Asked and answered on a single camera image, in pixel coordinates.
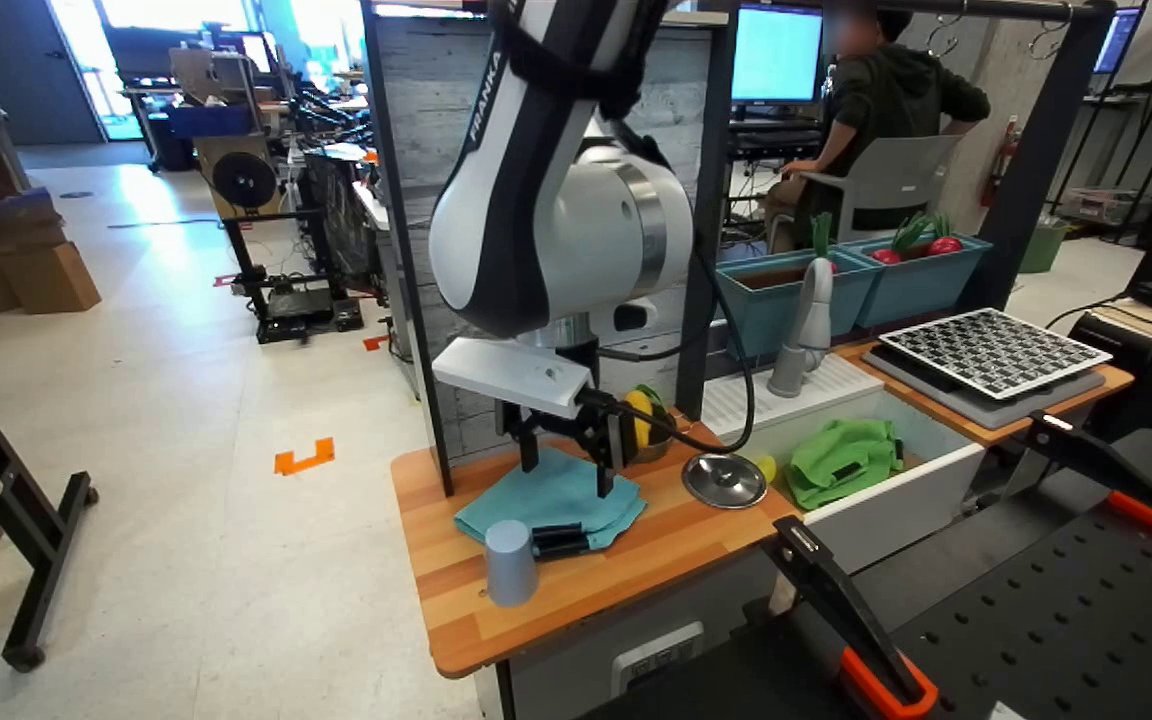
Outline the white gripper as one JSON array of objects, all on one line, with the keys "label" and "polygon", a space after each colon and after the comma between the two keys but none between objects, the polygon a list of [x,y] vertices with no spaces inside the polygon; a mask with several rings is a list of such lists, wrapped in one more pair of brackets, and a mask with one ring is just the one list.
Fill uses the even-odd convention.
[{"label": "white gripper", "polygon": [[539,463],[532,413],[577,420],[577,443],[597,463],[597,491],[610,491],[610,423],[615,399],[593,388],[593,367],[577,360],[577,349],[593,349],[586,323],[552,320],[518,336],[452,336],[430,377],[448,388],[476,394],[499,404],[499,434],[515,443],[518,467]]}]

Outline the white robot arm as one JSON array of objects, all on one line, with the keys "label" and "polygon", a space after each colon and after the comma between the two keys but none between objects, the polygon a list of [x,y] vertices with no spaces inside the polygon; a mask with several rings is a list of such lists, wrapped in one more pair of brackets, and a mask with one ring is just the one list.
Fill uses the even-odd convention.
[{"label": "white robot arm", "polygon": [[688,282],[680,178],[624,126],[666,0],[490,0],[489,65],[460,155],[430,203],[427,265],[462,320],[430,372],[555,420],[610,491],[615,395],[572,349],[600,320]]}]

